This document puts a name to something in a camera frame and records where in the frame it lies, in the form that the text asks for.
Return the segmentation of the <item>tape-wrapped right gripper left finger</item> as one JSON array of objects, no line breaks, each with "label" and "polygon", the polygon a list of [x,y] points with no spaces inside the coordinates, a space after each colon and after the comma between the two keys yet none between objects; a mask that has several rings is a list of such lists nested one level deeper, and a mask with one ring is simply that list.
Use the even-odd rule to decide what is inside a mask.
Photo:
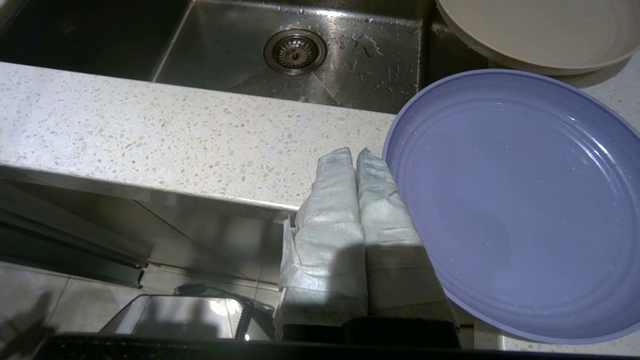
[{"label": "tape-wrapped right gripper left finger", "polygon": [[297,330],[340,330],[365,317],[365,237],[349,148],[318,159],[309,196],[283,227],[278,340],[295,338]]}]

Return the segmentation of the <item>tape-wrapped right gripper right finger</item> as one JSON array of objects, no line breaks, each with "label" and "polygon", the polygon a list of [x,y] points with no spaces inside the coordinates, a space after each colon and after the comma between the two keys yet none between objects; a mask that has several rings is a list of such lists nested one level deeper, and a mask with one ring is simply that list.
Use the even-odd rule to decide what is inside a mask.
[{"label": "tape-wrapped right gripper right finger", "polygon": [[356,162],[372,316],[457,321],[386,162],[364,148]]}]

